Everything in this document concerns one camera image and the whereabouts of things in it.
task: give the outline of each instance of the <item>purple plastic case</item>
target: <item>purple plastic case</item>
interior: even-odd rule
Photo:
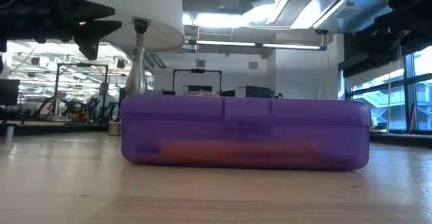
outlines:
[[[137,95],[121,106],[121,153],[145,165],[349,171],[369,160],[356,101]]]

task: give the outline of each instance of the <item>lamp shade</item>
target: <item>lamp shade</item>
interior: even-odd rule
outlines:
[[[97,0],[97,2],[116,9],[116,14],[106,20],[120,21],[123,26],[105,39],[123,49],[136,46],[136,31],[132,22],[136,18],[149,22],[149,27],[144,34],[144,49],[166,51],[184,44],[182,0]]]

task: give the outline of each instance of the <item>ceiling light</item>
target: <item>ceiling light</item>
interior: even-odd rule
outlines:
[[[63,62],[64,63],[70,63],[72,60],[70,59],[70,56],[67,55],[66,57],[63,58]]]
[[[321,50],[321,46],[314,45],[284,45],[284,44],[263,44],[263,48],[272,49],[305,49],[305,50]]]
[[[340,0],[333,8],[331,8],[322,18],[320,18],[315,24],[313,24],[313,28],[318,28],[323,22],[325,22],[333,13],[335,13],[339,7],[341,7],[346,0]]]
[[[225,45],[225,46],[241,46],[241,47],[254,47],[255,43],[243,43],[243,42],[227,42],[227,41],[207,41],[197,40],[198,45]]]
[[[272,24],[274,22],[276,22],[276,19],[280,16],[282,10],[285,8],[286,3],[288,3],[289,0],[279,0],[279,2],[277,2],[277,6],[275,11],[273,12],[273,14],[269,17],[269,19],[267,20],[267,24]]]
[[[89,76],[105,76],[105,74],[101,74],[101,73],[87,73],[87,75],[89,75]],[[128,76],[128,75],[123,74],[123,73],[111,73],[111,74],[108,74],[108,76]]]
[[[48,82],[48,81],[37,81],[37,80],[20,80],[21,84],[41,84],[41,85],[55,85],[55,82]],[[92,83],[92,82],[59,82],[60,86],[85,86],[85,87],[91,87],[91,88],[98,88],[101,84],[100,83]]]

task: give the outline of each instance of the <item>window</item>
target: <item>window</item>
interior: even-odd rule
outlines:
[[[405,91],[403,86],[397,86],[391,89],[390,108],[388,107],[388,89],[354,95],[353,99],[366,104],[371,109],[373,121],[376,122],[377,125],[380,123],[389,123],[388,110],[390,110],[389,128],[391,130],[406,129]]]
[[[421,76],[432,73],[432,46],[414,53],[414,74]]]
[[[404,79],[404,69],[403,68],[398,69],[398,70],[396,70],[390,74],[390,81],[391,82],[395,82],[395,81],[403,80],[403,79]],[[355,92],[357,90],[368,89],[368,88],[371,88],[374,86],[379,86],[379,85],[388,84],[388,83],[389,83],[389,74],[386,74],[386,75],[380,76],[378,78],[375,78],[369,82],[365,82],[363,84],[357,85],[357,86],[351,88],[351,91]]]
[[[415,90],[417,129],[432,130],[432,80],[416,83]]]

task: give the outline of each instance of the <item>computer monitor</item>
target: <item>computer monitor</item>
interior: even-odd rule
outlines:
[[[0,105],[15,106],[20,93],[19,80],[0,80]]]
[[[258,86],[246,86],[246,97],[273,98],[274,96],[275,91],[273,89]]]
[[[225,92],[222,92],[221,96],[235,97],[236,96],[236,91],[235,90],[225,91]]]

